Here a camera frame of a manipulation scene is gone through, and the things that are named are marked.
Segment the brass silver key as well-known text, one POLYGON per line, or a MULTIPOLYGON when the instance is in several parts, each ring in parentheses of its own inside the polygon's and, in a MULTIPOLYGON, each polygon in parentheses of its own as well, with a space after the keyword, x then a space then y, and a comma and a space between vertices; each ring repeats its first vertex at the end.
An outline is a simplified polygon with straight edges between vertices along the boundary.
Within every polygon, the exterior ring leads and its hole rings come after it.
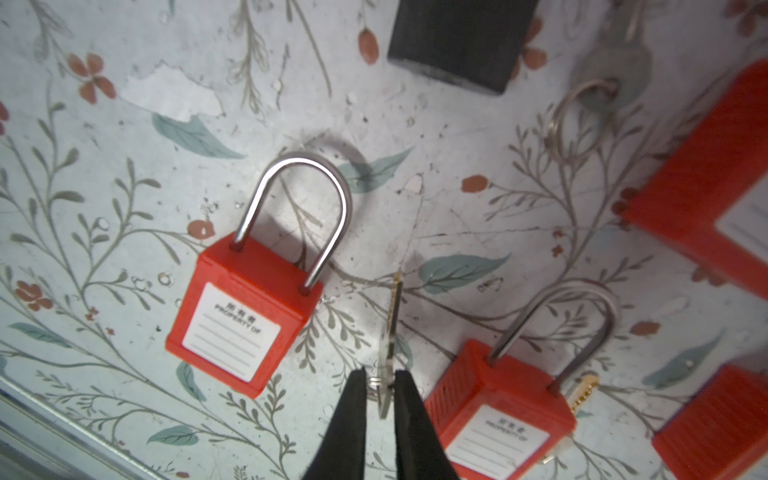
POLYGON ((393 278, 390 306, 379 339, 379 357, 376 374, 368 380, 369 389, 375 393, 378 415, 382 420, 387 418, 394 396, 394 358, 402 291, 403 272, 398 270, 393 278))

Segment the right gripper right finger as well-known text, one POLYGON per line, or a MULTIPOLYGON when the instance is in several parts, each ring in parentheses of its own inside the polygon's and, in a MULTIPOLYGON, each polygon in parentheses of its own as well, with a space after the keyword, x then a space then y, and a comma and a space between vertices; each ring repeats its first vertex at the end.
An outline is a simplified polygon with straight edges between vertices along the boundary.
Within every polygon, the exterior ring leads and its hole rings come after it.
POLYGON ((399 480, 460 477, 448 460, 412 375, 395 372, 394 426, 399 480))

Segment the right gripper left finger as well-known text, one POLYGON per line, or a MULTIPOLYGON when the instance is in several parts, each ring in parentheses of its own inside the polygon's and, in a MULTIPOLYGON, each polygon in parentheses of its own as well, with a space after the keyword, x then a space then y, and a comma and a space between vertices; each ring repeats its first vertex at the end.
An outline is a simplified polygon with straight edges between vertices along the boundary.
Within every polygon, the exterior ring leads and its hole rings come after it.
POLYGON ((365 471, 367 373, 350 373, 304 480, 361 480, 365 471))

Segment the small black padlock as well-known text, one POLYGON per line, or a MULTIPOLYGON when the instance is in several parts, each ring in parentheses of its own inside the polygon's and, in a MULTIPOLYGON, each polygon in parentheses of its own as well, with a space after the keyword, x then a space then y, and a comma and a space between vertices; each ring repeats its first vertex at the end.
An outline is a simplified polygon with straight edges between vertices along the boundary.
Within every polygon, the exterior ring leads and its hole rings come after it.
POLYGON ((467 90, 501 95, 537 6, 531 0, 403 0, 387 60, 467 90))

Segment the red padlock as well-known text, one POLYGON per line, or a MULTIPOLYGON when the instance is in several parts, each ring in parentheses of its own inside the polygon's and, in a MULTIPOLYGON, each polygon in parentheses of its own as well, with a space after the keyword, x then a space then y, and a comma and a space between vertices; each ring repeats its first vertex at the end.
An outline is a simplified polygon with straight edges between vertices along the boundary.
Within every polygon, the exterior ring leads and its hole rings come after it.
POLYGON ((621 217, 707 272, 766 297, 766 60, 736 77, 621 217))
POLYGON ((767 377, 722 366, 652 446, 678 479, 765 479, 767 377))
POLYGON ((327 159, 288 153, 273 161, 238 228, 199 255, 166 350, 233 390, 258 397, 316 309, 322 270, 349 227, 352 207, 346 180, 327 159), (309 271, 250 235, 269 189, 282 171, 296 166, 327 177, 340 202, 335 230, 309 271))
POLYGON ((425 401, 439 442, 461 479, 520 479, 577 426, 561 392, 613 337, 621 320, 615 294, 586 279, 541 290, 489 346, 467 341, 425 401), (527 324, 559 297, 581 294, 604 305, 603 324, 557 376, 508 356, 527 324))

